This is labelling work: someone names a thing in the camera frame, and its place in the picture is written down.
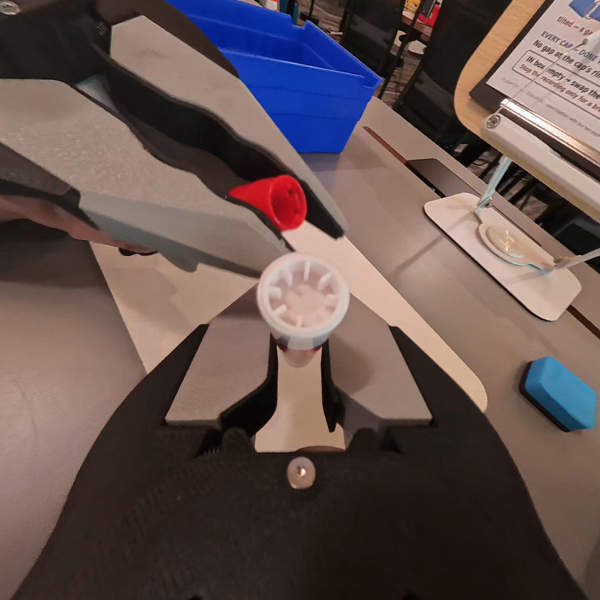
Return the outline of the wooden document stand board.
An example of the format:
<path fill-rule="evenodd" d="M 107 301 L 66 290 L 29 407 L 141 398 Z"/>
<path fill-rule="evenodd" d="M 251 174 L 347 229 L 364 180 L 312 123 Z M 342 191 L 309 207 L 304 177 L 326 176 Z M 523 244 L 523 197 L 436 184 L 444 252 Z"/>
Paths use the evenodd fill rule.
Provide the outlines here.
<path fill-rule="evenodd" d="M 455 93 L 455 107 L 461 122 L 469 130 L 479 133 L 492 147 L 508 154 L 517 162 L 533 163 L 534 158 L 540 158 L 546 148 L 549 148 L 553 154 L 558 156 L 559 154 L 514 125 L 506 127 L 500 125 L 491 131 L 485 129 L 484 121 L 492 111 L 473 100 L 470 91 L 484 79 L 543 3 L 544 1 L 513 1 L 510 3 L 498 23 L 492 27 L 490 33 L 469 59 L 461 73 Z"/>

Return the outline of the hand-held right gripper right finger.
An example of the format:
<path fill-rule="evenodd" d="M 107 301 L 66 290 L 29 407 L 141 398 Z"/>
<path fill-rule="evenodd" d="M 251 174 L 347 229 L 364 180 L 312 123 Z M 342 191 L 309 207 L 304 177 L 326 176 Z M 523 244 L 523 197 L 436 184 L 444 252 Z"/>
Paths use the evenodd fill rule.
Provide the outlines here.
<path fill-rule="evenodd" d="M 431 413 L 391 327 L 361 302 L 322 347 L 322 406 L 330 431 L 421 426 Z"/>

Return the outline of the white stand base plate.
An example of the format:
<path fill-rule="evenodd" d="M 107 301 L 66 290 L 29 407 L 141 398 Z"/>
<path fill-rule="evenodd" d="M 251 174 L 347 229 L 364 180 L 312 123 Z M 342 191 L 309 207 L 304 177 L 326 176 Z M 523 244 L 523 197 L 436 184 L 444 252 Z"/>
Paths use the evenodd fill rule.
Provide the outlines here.
<path fill-rule="evenodd" d="M 477 209 L 470 193 L 432 200 L 424 213 L 534 316 L 557 320 L 582 286 L 569 270 L 547 271 L 552 255 L 496 208 Z"/>

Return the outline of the blue plastic bin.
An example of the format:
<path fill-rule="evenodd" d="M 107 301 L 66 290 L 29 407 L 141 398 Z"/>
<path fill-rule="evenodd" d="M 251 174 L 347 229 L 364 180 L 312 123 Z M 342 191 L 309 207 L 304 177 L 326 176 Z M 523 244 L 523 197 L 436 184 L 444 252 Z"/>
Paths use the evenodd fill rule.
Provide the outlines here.
<path fill-rule="evenodd" d="M 311 22 L 243 1 L 171 1 L 300 154 L 340 154 L 382 78 Z"/>

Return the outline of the blue whiteboard eraser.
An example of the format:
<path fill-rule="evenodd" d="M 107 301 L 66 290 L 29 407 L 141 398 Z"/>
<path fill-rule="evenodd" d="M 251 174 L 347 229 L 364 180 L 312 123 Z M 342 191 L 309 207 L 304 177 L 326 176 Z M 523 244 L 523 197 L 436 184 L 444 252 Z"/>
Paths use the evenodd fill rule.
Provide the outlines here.
<path fill-rule="evenodd" d="M 525 364 L 519 390 L 539 413 L 561 431 L 587 431 L 596 426 L 596 392 L 551 356 Z"/>

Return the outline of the person's left hand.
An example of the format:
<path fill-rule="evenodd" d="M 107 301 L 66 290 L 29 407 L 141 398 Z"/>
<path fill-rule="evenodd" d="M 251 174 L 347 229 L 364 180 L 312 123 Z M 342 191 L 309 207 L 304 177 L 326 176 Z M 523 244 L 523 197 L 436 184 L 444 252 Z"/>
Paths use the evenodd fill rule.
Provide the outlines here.
<path fill-rule="evenodd" d="M 1 196 L 1 222 L 29 220 L 69 234 L 72 238 L 118 248 L 125 256 L 155 254 L 146 247 L 114 239 L 53 202 L 22 196 Z"/>

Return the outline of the white whiteboard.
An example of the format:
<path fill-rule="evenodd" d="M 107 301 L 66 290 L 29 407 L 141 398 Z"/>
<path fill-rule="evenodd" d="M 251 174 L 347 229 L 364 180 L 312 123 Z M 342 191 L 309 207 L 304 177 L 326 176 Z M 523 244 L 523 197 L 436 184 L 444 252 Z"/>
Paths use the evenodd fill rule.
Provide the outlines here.
<path fill-rule="evenodd" d="M 297 251 L 331 262 L 358 300 L 416 342 L 486 411 L 488 395 L 480 379 L 348 238 L 332 239 L 307 222 L 285 237 Z M 92 250 L 146 372 L 256 282 L 204 265 L 187 273 L 159 254 L 124 257 L 98 244 Z M 341 427 L 329 432 L 323 416 L 318 366 L 317 359 L 304 369 L 280 366 L 277 408 L 256 436 L 258 451 L 344 447 Z"/>

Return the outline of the red marker cap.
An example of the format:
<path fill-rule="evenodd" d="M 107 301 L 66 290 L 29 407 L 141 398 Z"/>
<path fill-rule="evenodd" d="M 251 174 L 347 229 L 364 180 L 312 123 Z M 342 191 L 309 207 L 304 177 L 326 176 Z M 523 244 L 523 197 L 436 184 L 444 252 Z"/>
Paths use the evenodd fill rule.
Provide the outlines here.
<path fill-rule="evenodd" d="M 298 180 L 289 175 L 239 185 L 226 197 L 255 209 L 279 232 L 297 229 L 307 216 L 304 190 Z"/>

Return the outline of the black office chair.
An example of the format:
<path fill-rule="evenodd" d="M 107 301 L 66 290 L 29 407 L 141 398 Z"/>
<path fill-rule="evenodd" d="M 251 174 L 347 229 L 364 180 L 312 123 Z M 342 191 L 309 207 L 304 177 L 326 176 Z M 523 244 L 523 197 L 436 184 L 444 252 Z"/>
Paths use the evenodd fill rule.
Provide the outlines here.
<path fill-rule="evenodd" d="M 510 1 L 443 1 L 424 55 L 393 109 L 443 150 L 470 135 L 457 117 L 460 75 Z"/>
<path fill-rule="evenodd" d="M 346 1 L 340 44 L 364 64 L 391 53 L 403 20 L 403 1 Z"/>

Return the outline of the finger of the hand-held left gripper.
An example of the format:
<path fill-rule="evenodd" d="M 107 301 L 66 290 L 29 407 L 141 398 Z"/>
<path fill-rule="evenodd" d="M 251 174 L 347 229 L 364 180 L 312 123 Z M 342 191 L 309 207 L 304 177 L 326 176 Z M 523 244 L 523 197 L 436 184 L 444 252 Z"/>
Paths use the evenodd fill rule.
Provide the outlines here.
<path fill-rule="evenodd" d="M 308 221 L 332 238 L 347 223 L 334 200 L 236 74 L 189 19 L 176 32 L 147 16 L 112 26 L 110 88 L 129 115 L 183 149 L 204 150 L 246 182 L 291 175 L 307 199 Z"/>
<path fill-rule="evenodd" d="M 54 202 L 189 273 L 258 277 L 289 252 L 256 211 L 159 161 L 117 116 L 53 80 L 1 80 L 1 192 Z"/>

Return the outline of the black clipboard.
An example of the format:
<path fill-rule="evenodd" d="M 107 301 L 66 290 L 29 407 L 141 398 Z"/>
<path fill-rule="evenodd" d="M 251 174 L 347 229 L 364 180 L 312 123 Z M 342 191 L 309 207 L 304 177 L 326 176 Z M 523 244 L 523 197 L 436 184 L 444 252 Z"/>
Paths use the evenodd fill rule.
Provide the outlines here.
<path fill-rule="evenodd" d="M 484 77 L 484 79 L 482 79 L 470 91 L 471 98 L 473 100 L 475 100 L 476 102 L 478 102 L 482 107 L 489 109 L 492 112 L 495 112 L 498 109 L 501 101 L 506 99 L 498 92 L 490 89 L 487 86 L 486 81 L 487 81 L 489 75 L 491 74 L 491 71 L 495 70 L 495 68 L 499 65 L 500 61 L 507 56 L 508 51 L 513 49 L 513 47 L 516 45 L 516 41 L 519 41 L 520 38 L 523 37 L 524 33 L 529 29 L 529 27 L 531 26 L 533 21 L 541 15 L 542 11 L 544 10 L 545 7 L 547 7 L 547 5 L 549 3 L 550 3 L 550 1 L 545 1 L 542 4 L 540 9 L 538 9 L 536 11 L 536 13 L 534 14 L 534 16 L 528 21 L 528 23 L 526 24 L 524 29 L 521 31 L 521 33 L 516 36 L 515 40 L 509 45 L 509 47 L 504 51 L 502 56 L 496 61 L 496 63 L 493 65 L 493 67 L 490 69 L 490 71 L 487 73 L 487 75 Z M 571 123 L 568 123 L 565 121 L 557 122 L 556 121 L 557 117 L 558 117 L 558 114 L 551 115 L 551 118 L 549 120 L 551 120 L 551 122 L 553 122 L 554 124 L 559 125 L 559 127 L 564 128 L 567 132 L 575 135 L 577 138 L 583 139 L 585 142 L 589 143 L 590 145 L 595 146 L 596 149 L 599 149 L 599 128 L 595 131 L 595 133 L 598 133 L 598 136 L 591 136 L 589 131 L 585 131 L 585 129 L 583 129 L 583 127 L 574 126 L 574 124 L 572 122 Z"/>

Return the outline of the silver metal clip bar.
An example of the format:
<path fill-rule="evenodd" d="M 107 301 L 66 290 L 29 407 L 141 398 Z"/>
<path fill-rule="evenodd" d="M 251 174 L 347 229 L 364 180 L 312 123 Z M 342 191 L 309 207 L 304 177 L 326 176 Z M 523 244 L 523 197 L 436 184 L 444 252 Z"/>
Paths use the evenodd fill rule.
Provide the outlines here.
<path fill-rule="evenodd" d="M 489 131 L 500 125 L 516 126 L 549 146 L 562 158 L 599 177 L 599 150 L 595 146 L 567 132 L 564 128 L 514 99 L 502 100 L 498 109 L 484 121 L 484 128 Z"/>

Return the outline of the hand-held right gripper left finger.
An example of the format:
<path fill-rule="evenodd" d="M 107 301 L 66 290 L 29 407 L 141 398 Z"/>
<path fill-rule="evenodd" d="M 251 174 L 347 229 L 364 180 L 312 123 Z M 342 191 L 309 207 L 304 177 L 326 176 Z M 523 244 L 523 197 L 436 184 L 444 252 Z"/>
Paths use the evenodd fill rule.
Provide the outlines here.
<path fill-rule="evenodd" d="M 207 325 L 166 424 L 255 436 L 274 415 L 277 386 L 278 349 L 256 292 L 246 292 Z"/>

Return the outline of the printed instruction sheet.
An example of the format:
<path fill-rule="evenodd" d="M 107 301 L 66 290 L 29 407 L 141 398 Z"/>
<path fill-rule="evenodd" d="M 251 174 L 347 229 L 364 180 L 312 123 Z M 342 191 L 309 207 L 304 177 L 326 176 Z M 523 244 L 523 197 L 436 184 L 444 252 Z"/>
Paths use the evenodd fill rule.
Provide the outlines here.
<path fill-rule="evenodd" d="M 550 1 L 487 86 L 547 119 L 598 136 L 599 1 Z"/>

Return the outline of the white whiteboard marker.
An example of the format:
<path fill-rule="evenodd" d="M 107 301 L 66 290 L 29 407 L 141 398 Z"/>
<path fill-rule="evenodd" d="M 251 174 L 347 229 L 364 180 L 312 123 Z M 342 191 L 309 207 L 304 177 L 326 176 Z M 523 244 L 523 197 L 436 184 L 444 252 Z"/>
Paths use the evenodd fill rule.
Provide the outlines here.
<path fill-rule="evenodd" d="M 262 272 L 256 302 L 286 362 L 303 368 L 345 318 L 350 289 L 326 260 L 291 252 Z"/>

